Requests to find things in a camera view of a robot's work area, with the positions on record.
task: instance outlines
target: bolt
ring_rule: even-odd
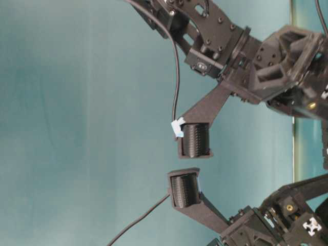
[[[291,211],[294,210],[293,205],[290,205],[290,204],[288,204],[288,205],[286,206],[286,208],[287,208],[287,210],[288,210],[289,212],[291,212]]]
[[[207,47],[206,47],[205,45],[202,45],[201,48],[200,48],[200,51],[201,51],[201,53],[203,53],[203,54],[204,54],[205,52],[207,52],[207,50],[208,50],[208,49],[207,49]]]
[[[215,52],[215,53],[213,54],[213,59],[214,59],[214,60],[218,60],[219,57],[220,57],[219,53],[216,53],[216,52]]]
[[[317,107],[317,104],[316,103],[314,103],[314,102],[312,102],[312,103],[310,103],[309,105],[308,105],[308,108],[309,109],[315,109]]]

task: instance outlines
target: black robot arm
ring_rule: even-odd
[[[246,207],[228,221],[199,191],[198,174],[199,169],[168,174],[172,206],[217,232],[224,245],[328,245],[328,199],[315,212],[306,203],[328,193],[328,175],[284,186],[259,208]]]
[[[212,0],[135,1],[166,26],[192,70],[218,81],[182,115],[180,158],[212,156],[209,128],[230,95],[251,104],[265,102],[286,115],[328,120],[328,40],[322,33],[285,26],[261,42],[250,36],[250,28],[232,23]]]

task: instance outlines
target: wire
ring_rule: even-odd
[[[146,218],[155,208],[157,208],[161,203],[163,203],[170,195],[167,194],[165,197],[163,197],[158,203],[156,203],[154,206],[152,206],[144,215],[142,215],[140,218],[136,219],[134,222],[129,224],[127,227],[125,227],[119,234],[117,234],[116,237],[114,237],[107,246],[112,246],[114,242],[119,239],[127,230],[129,230],[131,227],[135,226],[137,223],[142,221],[144,218]]]
[[[316,1],[317,12],[318,12],[318,15],[319,15],[319,18],[320,18],[324,33],[325,33],[326,36],[328,36],[328,28],[327,28],[326,22],[324,21],[324,17],[323,17],[321,8],[320,8],[319,0],[315,0],[315,1]]]
[[[131,4],[137,10],[139,10],[144,15],[146,15],[149,19],[151,19],[157,26],[159,26],[165,32],[165,34],[169,37],[169,39],[172,42],[174,56],[175,56],[175,67],[176,67],[176,86],[175,86],[173,107],[172,107],[172,121],[175,121],[176,108],[177,108],[177,104],[178,104],[178,97],[179,97],[179,90],[180,90],[180,64],[179,64],[178,50],[176,48],[175,41],[174,41],[172,35],[170,34],[170,32],[167,30],[167,28],[162,24],[162,22],[160,22],[160,20],[158,18],[153,16],[146,8],[144,8],[139,3],[134,2],[133,0],[123,0],[123,1]]]

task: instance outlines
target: teal fabric background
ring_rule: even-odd
[[[320,1],[325,18],[328,17],[328,2]],[[293,24],[315,32],[323,32],[314,1],[293,1]],[[295,121],[295,176],[296,180],[316,177],[325,174],[322,167],[321,122],[312,119],[296,119]],[[323,198],[311,203],[319,205]]]
[[[286,0],[216,3],[261,40],[290,19]],[[215,156],[179,160],[173,62],[170,42],[122,1],[0,1],[1,245],[106,245],[165,195],[175,169],[200,167],[226,217],[292,181],[292,120],[237,98],[211,129]],[[178,114],[216,85],[181,70]],[[216,236],[166,201],[116,245]]]

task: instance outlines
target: white tape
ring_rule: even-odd
[[[181,126],[186,123],[183,117],[178,120],[175,120],[171,123],[174,134],[176,137],[184,137],[183,131],[181,130]]]

